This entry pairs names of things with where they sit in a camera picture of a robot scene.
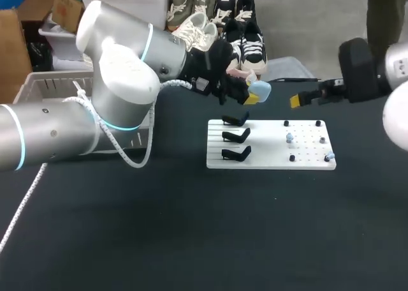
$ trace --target person's leg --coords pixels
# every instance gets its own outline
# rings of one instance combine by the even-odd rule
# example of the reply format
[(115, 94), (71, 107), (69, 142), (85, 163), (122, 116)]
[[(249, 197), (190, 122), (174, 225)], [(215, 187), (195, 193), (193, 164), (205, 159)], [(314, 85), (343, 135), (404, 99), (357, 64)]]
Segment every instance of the person's leg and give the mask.
[(404, 24), (405, 0), (368, 0), (368, 44), (377, 60), (399, 41)]

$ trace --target shoe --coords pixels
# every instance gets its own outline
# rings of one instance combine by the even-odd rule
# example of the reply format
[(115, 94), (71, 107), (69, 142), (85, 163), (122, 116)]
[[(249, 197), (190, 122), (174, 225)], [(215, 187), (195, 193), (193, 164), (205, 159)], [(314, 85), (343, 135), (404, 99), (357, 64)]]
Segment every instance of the shoe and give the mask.
[(241, 30), (238, 22), (234, 19), (227, 21), (220, 35), (220, 39), (230, 43), (233, 47), (231, 63), (227, 71), (240, 69), (241, 65)]
[(214, 19), (218, 32), (221, 33), (229, 19), (235, 17), (235, 0), (215, 0)]
[(205, 13), (196, 12), (188, 17), (172, 34), (186, 43), (186, 51), (190, 51), (193, 43), (198, 40), (208, 22)]
[(176, 30), (186, 18), (191, 15), (194, 0), (171, 0), (170, 10), (167, 11), (167, 28)]
[(194, 0), (193, 13), (203, 12), (209, 19), (214, 17), (215, 0)]
[(238, 0), (237, 15), (235, 20), (246, 24), (250, 20), (256, 22), (255, 1), (254, 0)]
[(210, 49), (211, 45), (217, 39), (218, 30), (217, 26), (214, 23), (208, 23), (204, 29), (196, 31), (196, 39), (193, 42), (192, 47), (206, 52)]
[(255, 21), (248, 21), (242, 35), (241, 70), (263, 74), (267, 70), (267, 60), (261, 29)]

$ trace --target gray floor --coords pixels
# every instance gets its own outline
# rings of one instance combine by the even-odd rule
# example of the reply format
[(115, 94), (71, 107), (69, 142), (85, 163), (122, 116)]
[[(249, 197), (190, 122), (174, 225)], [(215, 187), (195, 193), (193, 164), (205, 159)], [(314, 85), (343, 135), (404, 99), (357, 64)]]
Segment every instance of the gray floor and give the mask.
[[(293, 56), (315, 77), (340, 77), (340, 44), (367, 37), (367, 0), (255, 1), (268, 58)], [(408, 40), (408, 24), (401, 40)]]

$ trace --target cardboard box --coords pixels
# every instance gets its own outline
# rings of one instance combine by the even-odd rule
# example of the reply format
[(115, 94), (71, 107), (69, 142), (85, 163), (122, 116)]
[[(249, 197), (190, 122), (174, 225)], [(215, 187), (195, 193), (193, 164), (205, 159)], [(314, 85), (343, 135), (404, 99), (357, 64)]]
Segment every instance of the cardboard box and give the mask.
[(13, 103), (32, 72), (26, 41), (15, 10), (0, 10), (0, 103)]
[(54, 0), (52, 20), (66, 31), (76, 33), (84, 10), (85, 6), (80, 1)]

